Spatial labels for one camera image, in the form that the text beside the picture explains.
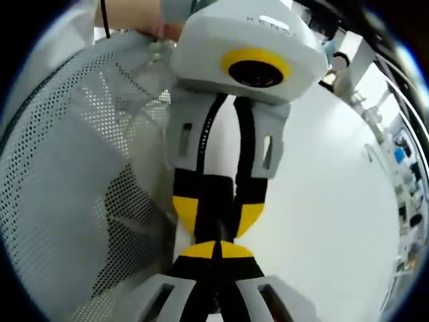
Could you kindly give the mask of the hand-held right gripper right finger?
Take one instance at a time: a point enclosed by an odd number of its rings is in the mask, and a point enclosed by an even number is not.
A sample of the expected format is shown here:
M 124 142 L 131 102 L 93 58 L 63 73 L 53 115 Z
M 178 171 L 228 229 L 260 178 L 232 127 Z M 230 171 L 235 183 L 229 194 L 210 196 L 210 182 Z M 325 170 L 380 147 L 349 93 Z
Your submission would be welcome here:
M 219 307 L 224 321 L 319 321 L 314 303 L 276 275 L 265 275 L 245 247 L 220 242 Z

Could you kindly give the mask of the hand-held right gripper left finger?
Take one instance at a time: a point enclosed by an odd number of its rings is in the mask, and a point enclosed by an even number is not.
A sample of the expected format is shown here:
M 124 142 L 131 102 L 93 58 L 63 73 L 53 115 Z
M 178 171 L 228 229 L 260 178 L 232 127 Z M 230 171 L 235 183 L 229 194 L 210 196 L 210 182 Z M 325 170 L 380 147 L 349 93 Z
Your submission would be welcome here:
M 219 281 L 219 241 L 185 249 L 165 274 L 138 286 L 129 298 L 130 321 L 206 321 Z

